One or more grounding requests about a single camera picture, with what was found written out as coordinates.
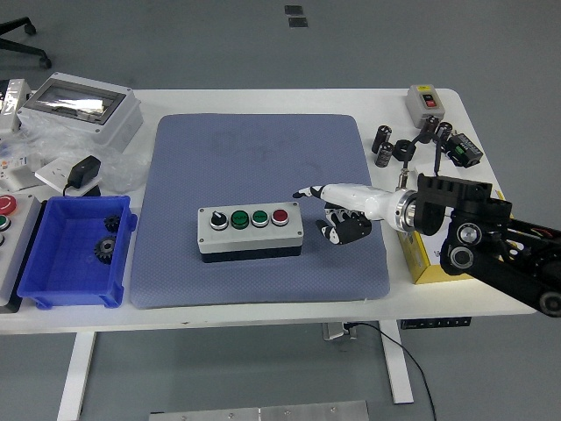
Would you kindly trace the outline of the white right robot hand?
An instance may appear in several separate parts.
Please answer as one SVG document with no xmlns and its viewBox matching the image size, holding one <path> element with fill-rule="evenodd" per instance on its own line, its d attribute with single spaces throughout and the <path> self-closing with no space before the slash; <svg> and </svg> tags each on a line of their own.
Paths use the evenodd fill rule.
<svg viewBox="0 0 561 421">
<path fill-rule="evenodd" d="M 325 218 L 316 226 L 335 245 L 345 245 L 368 236 L 372 221 L 385 220 L 395 230 L 396 196 L 393 193 L 359 184 L 326 184 L 300 189 L 293 198 L 316 197 L 325 202 Z"/>
</svg>

